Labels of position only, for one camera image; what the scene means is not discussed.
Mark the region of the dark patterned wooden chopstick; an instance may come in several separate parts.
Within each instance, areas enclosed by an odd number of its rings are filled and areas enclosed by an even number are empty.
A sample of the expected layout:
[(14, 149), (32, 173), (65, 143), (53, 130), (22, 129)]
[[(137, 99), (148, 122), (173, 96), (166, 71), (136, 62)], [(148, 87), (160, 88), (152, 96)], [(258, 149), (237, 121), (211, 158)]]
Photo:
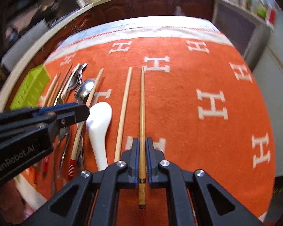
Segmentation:
[(145, 68), (141, 68), (140, 89), (140, 117), (139, 117), (139, 174), (138, 174), (138, 205), (146, 208), (146, 114), (145, 114)]

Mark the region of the small steel spoon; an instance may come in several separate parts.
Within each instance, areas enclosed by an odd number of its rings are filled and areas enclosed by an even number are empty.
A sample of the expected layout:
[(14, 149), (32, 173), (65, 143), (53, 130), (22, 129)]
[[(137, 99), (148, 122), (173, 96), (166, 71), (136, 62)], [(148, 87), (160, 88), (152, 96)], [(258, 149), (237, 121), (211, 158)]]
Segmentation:
[(78, 85), (82, 80), (82, 73), (84, 69), (87, 67), (87, 65), (88, 65), (87, 63), (83, 63), (75, 68), (74, 72), (70, 75), (62, 93), (60, 94), (57, 100), (58, 104), (65, 103), (69, 92), (71, 92), (72, 90), (78, 87)]

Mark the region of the orange H-pattern cloth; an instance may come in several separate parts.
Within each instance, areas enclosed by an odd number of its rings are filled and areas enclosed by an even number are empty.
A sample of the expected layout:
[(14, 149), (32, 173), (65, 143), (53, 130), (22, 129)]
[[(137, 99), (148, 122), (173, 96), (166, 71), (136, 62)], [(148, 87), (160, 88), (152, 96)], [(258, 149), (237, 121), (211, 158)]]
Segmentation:
[(108, 163), (114, 161), (127, 81), (122, 150), (139, 136), (144, 79), (146, 136), (154, 147), (183, 169), (207, 171), (264, 220), (275, 177), (268, 111), (242, 56), (210, 21), (153, 16), (110, 22), (66, 37), (44, 66), (61, 79), (82, 63), (84, 80), (102, 72), (93, 102), (112, 108)]

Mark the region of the white ceramic soup spoon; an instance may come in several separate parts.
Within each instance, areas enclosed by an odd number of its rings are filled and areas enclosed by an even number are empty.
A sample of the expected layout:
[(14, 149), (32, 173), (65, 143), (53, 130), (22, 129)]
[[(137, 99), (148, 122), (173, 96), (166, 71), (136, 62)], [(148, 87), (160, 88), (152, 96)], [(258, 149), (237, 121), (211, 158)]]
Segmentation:
[(107, 102), (96, 103), (89, 109), (86, 129), (98, 171), (105, 170), (108, 166), (105, 139), (111, 119), (112, 108)]

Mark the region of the plain bamboo chopstick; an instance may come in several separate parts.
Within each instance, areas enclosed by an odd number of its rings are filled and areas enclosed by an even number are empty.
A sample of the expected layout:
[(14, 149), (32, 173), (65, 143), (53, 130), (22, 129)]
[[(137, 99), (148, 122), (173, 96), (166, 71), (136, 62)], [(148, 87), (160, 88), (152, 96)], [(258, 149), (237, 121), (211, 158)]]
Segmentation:
[(122, 139), (123, 139), (124, 123), (125, 123), (126, 108), (127, 108), (127, 101), (128, 101), (128, 96), (129, 96), (131, 76), (132, 76), (132, 68), (130, 67), (128, 68), (128, 74), (126, 78), (123, 101), (122, 101), (122, 106), (121, 106), (121, 114), (120, 114), (119, 124), (118, 124), (118, 135), (116, 139), (114, 162), (118, 162), (121, 157)]

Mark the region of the dark wooden base cabinets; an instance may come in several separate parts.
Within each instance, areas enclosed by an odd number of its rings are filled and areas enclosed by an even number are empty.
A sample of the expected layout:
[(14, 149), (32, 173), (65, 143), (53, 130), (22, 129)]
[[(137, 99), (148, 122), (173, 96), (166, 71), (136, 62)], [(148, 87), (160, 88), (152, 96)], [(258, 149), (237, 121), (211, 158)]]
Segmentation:
[(35, 66), (42, 64), (60, 42), (79, 31), (122, 19), (173, 15), (177, 6), (185, 16), (209, 21), (213, 18), (214, 0), (113, 0), (89, 9), (64, 26), (38, 51), (32, 62)]

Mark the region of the large steel spoon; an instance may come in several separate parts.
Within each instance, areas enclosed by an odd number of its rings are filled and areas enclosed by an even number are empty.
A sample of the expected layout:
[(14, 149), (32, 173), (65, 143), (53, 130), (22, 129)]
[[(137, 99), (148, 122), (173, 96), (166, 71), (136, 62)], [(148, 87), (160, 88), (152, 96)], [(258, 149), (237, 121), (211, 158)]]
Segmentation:
[[(95, 85), (95, 79), (87, 79), (79, 85), (79, 87), (77, 88), (75, 92), (75, 99), (77, 100), (78, 104), (85, 103), (85, 98), (89, 96), (94, 85)], [(78, 154), (77, 154), (77, 164), (80, 170), (85, 169), (83, 150), (84, 148), (83, 148), (83, 132), (82, 132), (81, 137), (80, 137), (80, 142), (78, 145)]]

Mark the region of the red-striped bamboo chopstick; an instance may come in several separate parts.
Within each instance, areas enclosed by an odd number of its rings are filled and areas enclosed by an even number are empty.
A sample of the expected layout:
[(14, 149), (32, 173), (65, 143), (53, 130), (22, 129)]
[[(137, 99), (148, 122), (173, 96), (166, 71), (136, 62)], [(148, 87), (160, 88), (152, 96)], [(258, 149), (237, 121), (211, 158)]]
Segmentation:
[[(93, 96), (95, 94), (98, 83), (100, 82), (100, 78), (102, 76), (103, 71), (104, 71), (104, 68), (101, 68), (100, 71), (98, 72), (98, 75), (95, 79), (95, 85), (94, 85), (93, 89), (91, 90), (91, 92), (88, 96), (88, 99), (87, 99), (87, 102), (86, 102), (88, 113), (89, 113), (89, 108), (91, 107), (91, 102), (92, 102)], [(74, 140), (73, 147), (72, 147), (72, 153), (71, 153), (71, 159), (70, 159), (70, 164), (69, 164), (69, 169), (68, 169), (67, 182), (69, 182), (73, 179), (73, 174), (74, 174), (74, 171), (75, 171), (75, 163), (76, 163), (76, 160), (77, 160), (78, 147), (79, 147), (79, 144), (80, 144), (80, 139), (81, 139), (81, 135), (82, 135), (82, 132), (83, 132), (84, 124), (85, 124), (85, 121), (79, 123), (78, 127), (77, 127), (77, 133), (75, 135), (75, 140)]]

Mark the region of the green plastic utensil tray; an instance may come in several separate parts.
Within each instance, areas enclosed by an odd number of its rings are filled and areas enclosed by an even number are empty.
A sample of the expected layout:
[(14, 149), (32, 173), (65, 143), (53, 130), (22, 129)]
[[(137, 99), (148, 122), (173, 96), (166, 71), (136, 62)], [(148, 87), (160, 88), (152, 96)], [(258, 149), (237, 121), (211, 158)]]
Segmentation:
[(43, 64), (31, 69), (17, 90), (10, 109), (35, 107), (49, 80)]

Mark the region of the white refrigerator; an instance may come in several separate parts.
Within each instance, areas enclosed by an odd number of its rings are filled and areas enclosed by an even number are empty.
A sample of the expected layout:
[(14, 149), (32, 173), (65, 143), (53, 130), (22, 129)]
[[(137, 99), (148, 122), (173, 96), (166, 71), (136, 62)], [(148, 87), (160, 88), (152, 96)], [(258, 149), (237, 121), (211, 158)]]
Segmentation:
[(267, 46), (253, 70), (268, 108), (275, 141), (276, 176), (283, 176), (283, 11)]

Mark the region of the red-tipped bamboo chopstick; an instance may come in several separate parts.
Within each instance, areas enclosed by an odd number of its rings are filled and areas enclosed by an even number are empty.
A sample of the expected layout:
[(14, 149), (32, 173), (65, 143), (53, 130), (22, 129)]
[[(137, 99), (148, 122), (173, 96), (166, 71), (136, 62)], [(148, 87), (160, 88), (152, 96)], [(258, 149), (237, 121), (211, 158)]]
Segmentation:
[[(54, 90), (54, 87), (60, 77), (61, 73), (58, 73), (55, 75), (54, 79), (52, 80), (46, 94), (45, 97), (43, 98), (43, 100), (41, 101), (41, 105), (40, 107), (46, 107), (49, 101), (49, 98), (52, 95), (52, 92)], [(33, 187), (36, 188), (37, 187), (37, 176), (38, 176), (38, 168), (39, 168), (39, 162), (35, 163), (33, 166), (34, 169), (34, 180), (33, 180)]]
[[(66, 78), (67, 78), (67, 76), (68, 76), (68, 74), (69, 74), (71, 68), (72, 68), (72, 64), (71, 64), (71, 65), (69, 66), (69, 68), (66, 70), (66, 73), (65, 73), (65, 75), (62, 77), (61, 82), (57, 81), (57, 83), (54, 85), (54, 88), (53, 88), (53, 90), (52, 90), (52, 93), (51, 93), (51, 95), (50, 95), (50, 98), (49, 98), (49, 100), (48, 100), (48, 102), (47, 102), (47, 106), (48, 106), (48, 107), (51, 107), (51, 106), (54, 105), (54, 102), (55, 102), (55, 100), (56, 100), (56, 98), (57, 98), (57, 95), (58, 95), (58, 93), (60, 92), (60, 90), (62, 89), (62, 86), (63, 86), (63, 84), (64, 84), (64, 82), (65, 82), (65, 80), (66, 80)], [(48, 162), (49, 162), (49, 156), (46, 156), (46, 157), (44, 158), (43, 162), (42, 162), (42, 178), (43, 178), (43, 179), (46, 177), (47, 172), (48, 172)]]

